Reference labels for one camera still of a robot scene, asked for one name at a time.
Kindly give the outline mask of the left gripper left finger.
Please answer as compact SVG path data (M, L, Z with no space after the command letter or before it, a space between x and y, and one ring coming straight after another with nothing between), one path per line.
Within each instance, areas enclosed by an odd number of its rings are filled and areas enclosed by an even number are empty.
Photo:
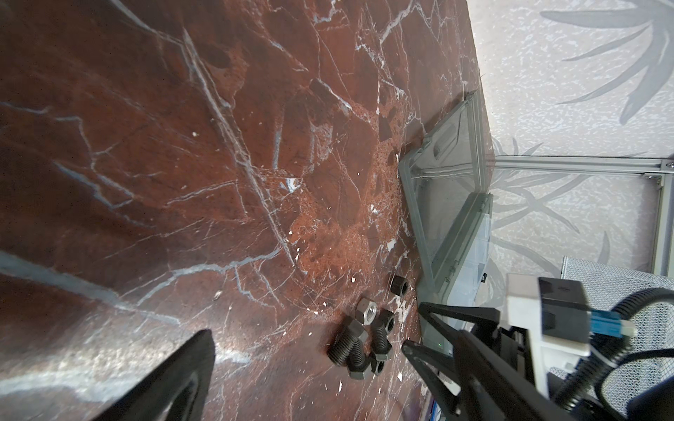
M209 329L195 333L98 420L202 419L215 362Z

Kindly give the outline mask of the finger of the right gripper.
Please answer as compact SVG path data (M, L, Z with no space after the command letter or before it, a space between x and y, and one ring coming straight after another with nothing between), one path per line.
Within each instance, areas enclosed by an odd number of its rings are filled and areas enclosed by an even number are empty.
M462 420L461 385L455 359L412 340L405 340L402 353L428 387L446 420Z
M437 303L421 303L419 315L443 337L456 337L458 330L446 324L440 316L472 323L470 332L476 337L491 337L498 330L500 311L495 308L448 306Z

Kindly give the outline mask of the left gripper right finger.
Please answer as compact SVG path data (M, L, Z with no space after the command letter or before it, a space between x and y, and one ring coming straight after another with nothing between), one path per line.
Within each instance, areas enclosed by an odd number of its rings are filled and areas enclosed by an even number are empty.
M460 331L453 345L462 412L468 419L571 419L471 333Z

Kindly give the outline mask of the small black hex nut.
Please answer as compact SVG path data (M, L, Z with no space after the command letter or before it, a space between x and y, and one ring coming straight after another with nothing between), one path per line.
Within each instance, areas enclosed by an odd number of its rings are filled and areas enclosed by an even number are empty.
M409 283L405 277L394 275L391 278L389 289L396 296L405 296L407 291L409 291Z

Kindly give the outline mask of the black hex bolt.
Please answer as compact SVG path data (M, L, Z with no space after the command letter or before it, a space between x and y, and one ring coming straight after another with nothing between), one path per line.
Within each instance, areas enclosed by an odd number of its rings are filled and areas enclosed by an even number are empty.
M356 342L365 342L369 338L364 325L353 317L347 316L342 329L328 349L328 358L335 366L343 366Z
M392 345L388 335L395 326L395 315L390 310L382 309L372 322L371 353L376 361L388 361L391 355Z
M366 380L371 375L370 358L365 355L363 342L357 340L347 359L347 369L349 377L358 381Z

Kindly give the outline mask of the silver hex nut threaded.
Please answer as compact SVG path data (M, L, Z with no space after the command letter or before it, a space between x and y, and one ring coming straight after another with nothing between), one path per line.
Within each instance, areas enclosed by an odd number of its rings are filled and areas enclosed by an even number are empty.
M369 326L377 317L377 303L370 298L361 298L356 305L355 319L364 326Z

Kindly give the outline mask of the grey plastic organizer box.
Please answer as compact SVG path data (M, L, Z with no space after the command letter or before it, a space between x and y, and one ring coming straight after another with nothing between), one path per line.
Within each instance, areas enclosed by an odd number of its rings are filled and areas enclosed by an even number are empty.
M399 164L421 258L419 303L472 306L484 277L493 197L483 108L481 91L468 93Z

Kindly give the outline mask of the aluminium frame rail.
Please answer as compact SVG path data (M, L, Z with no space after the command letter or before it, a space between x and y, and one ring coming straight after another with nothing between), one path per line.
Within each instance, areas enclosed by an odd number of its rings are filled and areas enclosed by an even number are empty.
M585 156L497 156L495 167L584 175L672 175L670 159Z

